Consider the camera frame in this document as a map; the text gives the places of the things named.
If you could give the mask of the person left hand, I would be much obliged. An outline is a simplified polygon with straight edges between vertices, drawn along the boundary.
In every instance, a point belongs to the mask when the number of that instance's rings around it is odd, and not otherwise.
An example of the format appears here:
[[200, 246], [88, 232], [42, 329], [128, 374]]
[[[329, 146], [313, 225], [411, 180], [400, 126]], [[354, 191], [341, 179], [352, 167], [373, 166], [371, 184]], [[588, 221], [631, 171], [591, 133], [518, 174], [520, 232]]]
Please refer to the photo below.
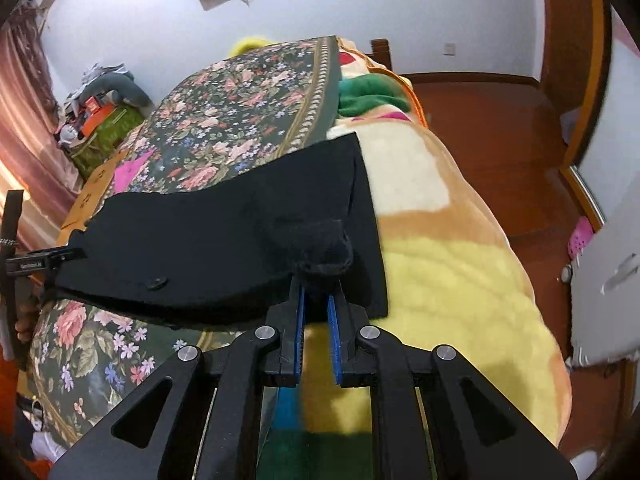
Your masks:
[[32, 340], [35, 327], [40, 315], [40, 305], [38, 298], [30, 296], [24, 300], [18, 307], [18, 317], [14, 325], [17, 338], [19, 341], [29, 342]]

